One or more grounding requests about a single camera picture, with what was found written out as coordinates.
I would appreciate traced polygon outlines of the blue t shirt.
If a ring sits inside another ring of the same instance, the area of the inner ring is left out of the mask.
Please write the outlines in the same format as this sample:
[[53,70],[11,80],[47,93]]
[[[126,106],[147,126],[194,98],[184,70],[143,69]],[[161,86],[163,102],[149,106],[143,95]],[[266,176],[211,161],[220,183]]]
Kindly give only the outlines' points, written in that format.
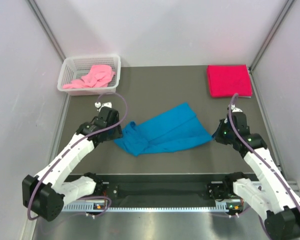
[[189,150],[212,140],[188,103],[182,103],[141,124],[129,122],[115,144],[137,157]]

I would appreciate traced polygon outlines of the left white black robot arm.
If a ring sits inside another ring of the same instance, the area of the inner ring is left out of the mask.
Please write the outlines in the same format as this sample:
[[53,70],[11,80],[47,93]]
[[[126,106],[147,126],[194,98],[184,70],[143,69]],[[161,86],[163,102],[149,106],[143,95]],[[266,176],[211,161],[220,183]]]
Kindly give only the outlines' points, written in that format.
[[74,168],[99,144],[121,138],[119,112],[110,102],[97,103],[98,115],[79,126],[66,147],[35,176],[27,175],[21,184],[22,203],[31,213],[51,222],[63,207],[82,198],[99,198],[104,191],[102,181],[94,173],[67,182]]

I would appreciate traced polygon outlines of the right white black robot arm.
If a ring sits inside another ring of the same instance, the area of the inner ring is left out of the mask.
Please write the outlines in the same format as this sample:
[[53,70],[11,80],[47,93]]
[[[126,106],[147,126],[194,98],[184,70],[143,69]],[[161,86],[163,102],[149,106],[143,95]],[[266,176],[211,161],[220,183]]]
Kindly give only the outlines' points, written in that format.
[[239,197],[258,214],[272,240],[300,238],[300,197],[284,179],[270,150],[258,133],[251,133],[246,115],[230,110],[212,138],[230,145],[253,170],[260,187],[243,172],[226,175],[222,180],[221,199]]

